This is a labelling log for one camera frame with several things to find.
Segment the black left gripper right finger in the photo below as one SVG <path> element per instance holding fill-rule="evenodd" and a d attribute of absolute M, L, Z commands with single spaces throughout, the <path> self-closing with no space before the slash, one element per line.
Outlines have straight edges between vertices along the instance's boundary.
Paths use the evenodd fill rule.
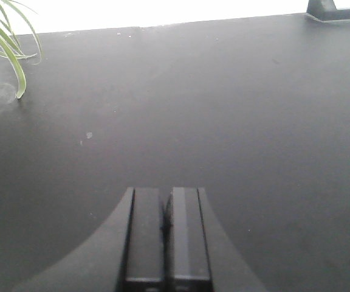
<path fill-rule="evenodd" d="M 169 291 L 266 290 L 218 222 L 203 188 L 173 188 L 167 218 Z"/>

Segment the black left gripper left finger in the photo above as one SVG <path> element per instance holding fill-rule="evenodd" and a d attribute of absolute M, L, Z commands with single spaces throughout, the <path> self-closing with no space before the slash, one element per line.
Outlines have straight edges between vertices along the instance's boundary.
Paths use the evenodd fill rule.
<path fill-rule="evenodd" d="M 14 291 L 163 291 L 162 228 L 158 189 L 129 187 L 80 246 Z"/>

